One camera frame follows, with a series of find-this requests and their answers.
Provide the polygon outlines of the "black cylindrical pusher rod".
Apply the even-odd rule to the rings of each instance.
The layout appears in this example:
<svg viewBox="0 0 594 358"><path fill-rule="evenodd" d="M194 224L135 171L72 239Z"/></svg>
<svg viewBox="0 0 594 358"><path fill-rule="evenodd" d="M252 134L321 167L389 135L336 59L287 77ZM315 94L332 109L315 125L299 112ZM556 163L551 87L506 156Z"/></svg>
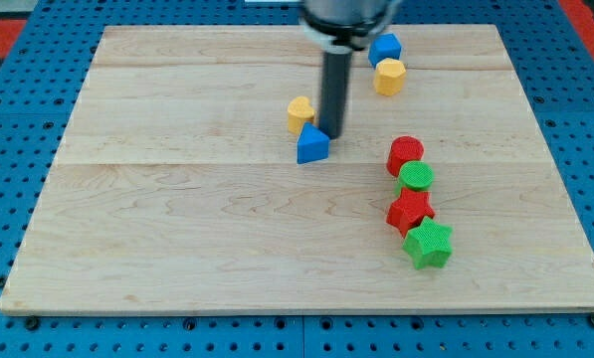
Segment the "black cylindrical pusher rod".
<svg viewBox="0 0 594 358"><path fill-rule="evenodd" d="M351 63L352 53L322 56L318 127L330 139L342 133Z"/></svg>

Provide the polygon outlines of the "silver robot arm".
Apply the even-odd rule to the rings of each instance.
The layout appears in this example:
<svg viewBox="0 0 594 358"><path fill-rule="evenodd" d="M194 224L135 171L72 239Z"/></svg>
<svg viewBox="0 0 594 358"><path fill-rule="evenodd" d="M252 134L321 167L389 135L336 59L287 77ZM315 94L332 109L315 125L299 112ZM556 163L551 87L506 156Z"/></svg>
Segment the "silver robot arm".
<svg viewBox="0 0 594 358"><path fill-rule="evenodd" d="M322 50L318 127L341 136L352 57L391 24L401 0L302 0L299 23Z"/></svg>

